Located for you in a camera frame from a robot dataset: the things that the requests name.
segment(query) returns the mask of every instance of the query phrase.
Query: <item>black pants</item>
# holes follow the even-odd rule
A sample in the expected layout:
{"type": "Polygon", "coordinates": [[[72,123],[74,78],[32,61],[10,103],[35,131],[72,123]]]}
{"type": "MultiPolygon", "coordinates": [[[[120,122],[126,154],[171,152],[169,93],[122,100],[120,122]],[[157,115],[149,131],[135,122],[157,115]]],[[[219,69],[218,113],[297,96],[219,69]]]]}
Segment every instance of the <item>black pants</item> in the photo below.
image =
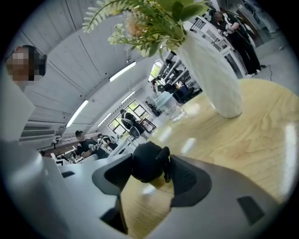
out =
{"type": "Polygon", "coordinates": [[[248,37],[241,38],[232,43],[235,49],[240,53],[248,74],[256,73],[256,70],[261,70],[260,62],[256,56],[254,48],[249,44],[250,40],[248,37]]]}

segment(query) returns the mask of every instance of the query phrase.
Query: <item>white ceiling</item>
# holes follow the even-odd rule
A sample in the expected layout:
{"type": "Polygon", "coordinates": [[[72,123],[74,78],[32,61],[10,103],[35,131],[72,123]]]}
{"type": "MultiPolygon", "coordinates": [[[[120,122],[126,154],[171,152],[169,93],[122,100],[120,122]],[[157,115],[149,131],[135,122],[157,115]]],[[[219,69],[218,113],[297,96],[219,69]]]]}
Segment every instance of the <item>white ceiling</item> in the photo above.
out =
{"type": "Polygon", "coordinates": [[[91,33],[83,33],[87,7],[96,0],[51,0],[41,5],[22,26],[7,52],[20,45],[34,45],[48,55],[46,75],[25,88],[36,106],[30,121],[49,122],[47,127],[63,137],[73,137],[76,129],[96,130],[105,113],[135,85],[147,80],[154,59],[143,59],[134,50],[137,64],[113,82],[108,78],[127,64],[123,45],[112,46],[107,38],[123,16],[107,18],[91,33]],[[84,99],[89,103],[70,128],[64,125],[84,99]]]}

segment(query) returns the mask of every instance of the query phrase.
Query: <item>wooden table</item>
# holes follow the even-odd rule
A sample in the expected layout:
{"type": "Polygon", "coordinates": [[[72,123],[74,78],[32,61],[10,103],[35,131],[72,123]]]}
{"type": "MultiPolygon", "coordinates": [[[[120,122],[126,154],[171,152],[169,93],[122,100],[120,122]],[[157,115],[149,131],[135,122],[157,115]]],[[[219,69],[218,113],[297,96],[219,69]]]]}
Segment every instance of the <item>wooden table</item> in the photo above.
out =
{"type": "MultiPolygon", "coordinates": [[[[235,169],[282,202],[299,162],[299,98],[266,80],[241,80],[243,113],[225,119],[200,94],[183,108],[186,116],[168,121],[149,139],[171,154],[235,169]]],[[[153,185],[130,177],[121,194],[129,235],[144,238],[168,214],[172,183],[153,185]]]]}

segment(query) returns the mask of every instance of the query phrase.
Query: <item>man in black shirt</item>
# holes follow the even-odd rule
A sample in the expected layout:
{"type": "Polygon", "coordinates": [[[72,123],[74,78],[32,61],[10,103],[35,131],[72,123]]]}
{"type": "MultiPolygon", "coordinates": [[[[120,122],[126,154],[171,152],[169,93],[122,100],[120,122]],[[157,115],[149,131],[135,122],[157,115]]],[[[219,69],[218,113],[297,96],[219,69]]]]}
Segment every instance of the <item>man in black shirt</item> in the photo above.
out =
{"type": "Polygon", "coordinates": [[[145,129],[137,122],[136,117],[131,113],[121,110],[121,122],[128,130],[130,130],[132,127],[135,127],[139,131],[141,137],[143,137],[145,140],[148,139],[144,132],[145,129]]]}
{"type": "Polygon", "coordinates": [[[209,14],[212,17],[211,23],[228,34],[228,40],[240,53],[247,69],[247,77],[251,78],[259,73],[261,65],[246,30],[240,26],[238,20],[232,14],[222,14],[214,9],[210,10],[209,14]]]}
{"type": "Polygon", "coordinates": [[[106,142],[106,146],[107,147],[109,146],[112,150],[115,150],[116,147],[118,146],[117,143],[112,143],[113,141],[115,141],[115,138],[113,136],[98,134],[98,138],[102,139],[103,141],[105,141],[106,142]]]}
{"type": "Polygon", "coordinates": [[[103,149],[100,148],[100,144],[97,144],[93,139],[86,139],[82,130],[76,131],[76,137],[79,140],[77,146],[78,154],[83,158],[87,158],[90,155],[97,155],[98,159],[104,159],[109,156],[103,149]]]}

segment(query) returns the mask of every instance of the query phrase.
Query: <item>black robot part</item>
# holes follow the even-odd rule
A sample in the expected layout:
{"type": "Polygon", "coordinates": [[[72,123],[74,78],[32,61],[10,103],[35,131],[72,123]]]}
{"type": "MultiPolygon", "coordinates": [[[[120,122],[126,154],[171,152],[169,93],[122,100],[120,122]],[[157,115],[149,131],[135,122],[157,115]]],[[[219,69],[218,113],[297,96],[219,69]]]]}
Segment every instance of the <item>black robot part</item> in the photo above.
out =
{"type": "Polygon", "coordinates": [[[164,172],[166,182],[170,182],[168,147],[163,149],[149,141],[139,145],[132,160],[132,176],[143,183],[149,183],[160,177],[164,172]]]}

